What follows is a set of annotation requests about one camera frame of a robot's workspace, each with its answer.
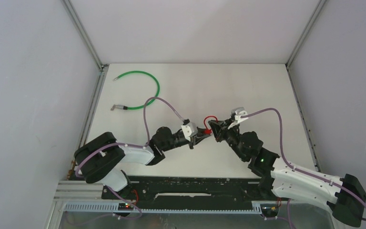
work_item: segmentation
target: metal frame edge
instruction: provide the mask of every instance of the metal frame edge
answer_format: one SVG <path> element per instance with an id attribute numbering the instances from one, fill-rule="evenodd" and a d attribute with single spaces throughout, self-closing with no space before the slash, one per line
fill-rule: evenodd
<path id="1" fill-rule="evenodd" d="M 95 61 L 97 67 L 99 70 L 103 70 L 103 63 L 101 62 L 78 14 L 75 11 L 75 8 L 72 5 L 71 0 L 61 0 L 64 8 L 68 12 L 69 17 L 72 20 L 72 23 L 74 24 L 76 30 L 78 31 L 79 35 L 81 36 L 83 42 L 85 43 L 86 47 L 89 50 L 89 53 L 91 54 L 93 60 Z"/>
<path id="2" fill-rule="evenodd" d="M 291 73 L 290 73 L 289 69 L 287 69 L 287 73 L 288 73 L 288 78 L 290 79 L 291 87 L 293 88 L 294 98 L 295 98 L 295 101 L 297 103 L 299 115 L 301 116 L 301 119 L 302 119 L 302 125 L 304 126 L 305 135 L 308 138 L 309 150 L 310 150 L 310 153 L 312 155 L 312 160 L 315 164 L 315 168 L 317 169 L 318 172 L 320 172 L 321 171 L 320 161 L 318 160 L 318 157 L 316 156 L 316 151 L 315 151 L 316 144 L 313 141 L 312 134 L 311 134 L 311 129 L 308 128 L 308 124 L 306 123 L 304 112 L 303 112 L 303 109 L 302 109 L 302 105 L 301 105 L 301 102 L 298 99 L 298 95 L 297 95 L 297 92 L 296 92 L 296 89 L 295 89 L 295 86 L 294 86 L 294 82 L 291 78 Z"/>
<path id="3" fill-rule="evenodd" d="M 319 17 L 320 13 L 322 12 L 323 7 L 328 2 L 328 0 L 320 0 L 318 4 L 315 7 L 314 12 L 312 13 L 311 17 L 309 18 L 308 23 L 306 24 L 304 30 L 302 31 L 301 36 L 299 37 L 297 43 L 295 44 L 295 47 L 293 51 L 290 54 L 290 57 L 288 58 L 287 63 L 285 64 L 287 66 L 287 69 L 290 69 L 291 65 L 293 64 L 302 44 L 308 37 L 308 34 L 311 32 L 311 28 L 316 22 L 316 19 Z"/>

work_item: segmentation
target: purple cable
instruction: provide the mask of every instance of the purple cable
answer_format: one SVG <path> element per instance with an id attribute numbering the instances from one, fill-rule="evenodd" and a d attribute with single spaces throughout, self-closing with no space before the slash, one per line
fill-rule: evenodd
<path id="1" fill-rule="evenodd" d="M 146 106 L 147 104 L 149 103 L 149 101 L 151 101 L 152 99 L 157 99 L 157 100 L 161 100 L 162 102 L 166 103 L 166 105 L 168 105 L 172 110 L 173 112 L 180 118 L 180 120 L 184 121 L 184 118 L 176 111 L 176 109 L 170 104 L 168 103 L 166 100 L 160 98 L 160 97 L 151 97 L 149 99 L 146 100 L 146 102 L 144 103 L 144 112 L 143 112 L 143 115 L 144 115 L 144 124 L 145 124 L 145 130 L 146 130 L 146 136 L 148 138 L 146 144 L 145 144 L 145 147 L 147 147 L 149 145 L 149 141 L 150 141 L 150 138 L 149 138 L 149 129 L 148 129 L 148 125 L 146 123 L 146 115 L 145 115 L 145 111 L 146 111 Z"/>
<path id="2" fill-rule="evenodd" d="M 176 111 L 176 109 L 170 104 L 168 103 L 166 100 L 160 98 L 160 97 L 151 97 L 149 99 L 147 99 L 147 101 L 144 103 L 144 111 L 143 111 L 143 115 L 144 115 L 144 124 L 145 124 L 145 130 L 146 130 L 146 135 L 147 135 L 147 143 L 144 145 L 144 146 L 139 146 L 139 145 L 134 145 L 134 144 L 127 144 L 128 146 L 131 146 L 131 147 L 135 147 L 135 148 L 143 148 L 143 147 L 147 147 L 149 145 L 149 141 L 150 141 L 150 138 L 149 138 L 149 129 L 148 129 L 148 125 L 146 123 L 146 115 L 145 115 L 145 108 L 147 106 L 147 104 L 149 103 L 150 100 L 152 99 L 158 99 L 158 100 L 161 100 L 162 102 L 166 103 L 166 105 L 168 105 L 172 110 L 173 112 L 183 121 L 184 118 Z M 100 151 L 102 150 L 105 150 L 109 147 L 113 147 L 113 146 L 123 146 L 123 145 L 126 145 L 125 143 L 111 143 L 111 144 L 108 144 L 108 145 L 105 145 L 103 146 L 102 148 L 94 151 L 92 154 L 90 154 L 87 158 L 85 158 L 79 165 L 78 165 L 78 168 L 76 169 L 75 171 L 75 176 L 76 177 L 83 177 L 81 175 L 79 175 L 79 170 L 82 168 L 82 166 L 89 160 L 91 159 L 92 157 L 94 157 L 96 154 L 98 154 Z"/>
<path id="3" fill-rule="evenodd" d="M 139 213 L 140 213 L 140 215 L 139 216 L 135 216 L 135 217 L 124 217 L 124 216 L 118 216 L 117 218 L 123 218 L 123 219 L 138 219 L 139 217 L 141 217 L 142 216 L 142 210 L 139 208 L 139 207 L 137 207 L 135 204 L 133 204 L 133 203 L 131 203 L 131 202 L 129 202 L 129 201 L 127 201 L 126 199 L 124 199 L 124 198 L 122 198 L 119 194 L 117 194 L 117 192 L 115 192 L 111 187 L 109 187 L 109 186 L 107 186 L 107 188 L 115 195 L 115 196 L 117 196 L 117 198 L 119 198 L 120 200 L 122 200 L 122 201 L 124 201 L 124 202 L 126 202 L 126 203 L 129 203 L 131 206 L 133 206 L 133 208 L 135 208 L 135 209 L 137 209 L 138 211 L 139 211 Z M 95 220 L 97 220 L 97 219 L 100 219 L 100 218 L 103 218 L 103 217 L 108 217 L 108 216 L 115 216 L 113 213 L 108 213 L 108 214 L 103 214 L 103 215 L 99 215 L 99 216 L 97 216 L 97 217 L 95 217 L 95 218 L 93 218 L 93 219 L 90 219 L 90 220 L 88 220 L 88 221 L 86 221 L 86 222 L 83 222 L 83 223 L 71 223 L 70 221 L 69 221 L 69 219 L 68 219 L 68 215 L 67 215 L 67 212 L 65 212 L 65 216 L 64 216 L 64 218 L 65 218 L 65 221 L 68 223 L 68 224 L 70 224 L 70 225 L 72 225 L 72 226 L 77 226 L 77 227 L 79 227 L 79 226 L 83 226 L 83 225 L 85 225 L 85 224 L 88 224 L 88 223 L 92 223 L 93 221 L 95 221 Z"/>
<path id="4" fill-rule="evenodd" d="M 290 222 L 288 222 L 288 220 L 286 218 L 280 217 L 280 216 L 278 216 L 277 218 L 276 217 L 266 217 L 263 214 L 261 214 L 261 217 L 264 218 L 264 219 L 266 219 L 266 220 L 277 220 L 277 219 L 281 219 L 281 220 L 284 220 L 285 222 L 287 222 L 288 224 L 290 224 Z"/>
<path id="5" fill-rule="evenodd" d="M 284 150 L 283 150 L 283 121 L 282 121 L 281 115 L 277 111 L 277 109 L 275 109 L 275 108 L 266 108 L 266 109 L 263 109 L 261 111 L 257 111 L 257 112 L 247 114 L 247 115 L 244 115 L 244 116 L 241 116 L 241 117 L 242 118 L 252 117 L 254 115 L 258 115 L 258 114 L 266 112 L 266 111 L 274 111 L 278 115 L 278 121 L 280 123 L 280 152 L 281 152 L 281 157 L 283 158 L 283 161 L 287 164 L 287 166 L 290 167 L 291 169 L 293 169 L 294 167 L 287 161 L 286 157 L 284 156 Z M 298 172 L 303 173 L 305 175 L 308 175 L 310 177 L 314 177 L 316 179 L 322 180 L 326 183 L 329 183 L 329 184 L 331 183 L 330 180 L 328 180 L 326 178 L 319 177 L 319 176 L 317 176 L 315 174 L 312 174 L 312 173 L 309 173 L 307 171 L 303 171 L 303 170 L 298 169 L 298 168 L 295 168 L 295 171 L 298 171 Z M 350 194 L 352 197 L 354 197 L 358 202 L 360 202 L 366 208 L 366 203 L 360 197 L 358 197 L 356 194 L 354 194 L 352 191 L 350 191 L 349 189 L 347 189 L 347 188 L 345 188 L 345 187 L 343 187 L 340 184 L 335 183 L 335 182 L 333 182 L 333 185 L 340 188 L 340 189 L 342 189 L 343 191 L 347 192 L 348 194 Z"/>
<path id="6" fill-rule="evenodd" d="M 291 201 L 291 199 L 288 199 L 288 201 L 287 201 L 287 218 L 288 218 L 288 224 L 290 225 L 290 229 L 295 229 L 295 227 L 293 227 L 293 223 L 291 222 L 290 201 Z"/>
<path id="7" fill-rule="evenodd" d="M 113 214 L 112 213 L 109 213 L 109 214 L 103 214 L 103 215 L 99 215 L 98 217 L 95 217 L 93 219 L 90 219 L 86 222 L 83 222 L 83 223 L 71 223 L 68 219 L 68 213 L 65 212 L 64 214 L 64 218 L 65 218 L 65 221 L 69 224 L 69 225 L 72 225 L 72 226 L 76 226 L 76 227 L 80 227 L 80 226 L 83 226 L 85 224 L 88 224 L 88 223 L 92 223 L 93 221 L 97 220 L 97 219 L 100 219 L 100 218 L 103 218 L 103 217 L 108 217 L 108 216 L 112 216 Z"/>
<path id="8" fill-rule="evenodd" d="M 140 212 L 140 215 L 139 216 L 134 216 L 134 217 L 124 217 L 124 216 L 119 216 L 120 218 L 123 218 L 123 219 L 138 219 L 139 217 L 142 216 L 142 210 L 137 207 L 135 204 L 129 202 L 128 200 L 122 198 L 119 194 L 117 194 L 117 192 L 115 192 L 111 187 L 107 186 L 107 188 L 115 195 L 117 196 L 117 198 L 119 198 L 120 200 L 126 202 L 126 203 L 129 203 L 133 208 L 137 209 L 139 212 Z"/>
<path id="9" fill-rule="evenodd" d="M 120 142 L 116 142 L 116 143 L 111 143 L 108 145 L 103 146 L 102 148 L 99 148 L 98 150 L 94 151 L 93 153 L 91 153 L 89 156 L 87 156 L 79 165 L 78 168 L 75 170 L 75 176 L 76 177 L 83 177 L 81 175 L 79 175 L 79 171 L 82 168 L 82 166 L 89 161 L 92 157 L 94 157 L 96 154 L 98 154 L 100 151 L 105 150 L 107 148 L 113 147 L 113 146 L 124 146 L 124 145 L 128 145 L 131 147 L 135 147 L 135 148 L 143 148 L 143 146 L 139 146 L 139 145 L 134 145 L 134 144 L 125 144 L 125 143 L 120 143 Z"/>

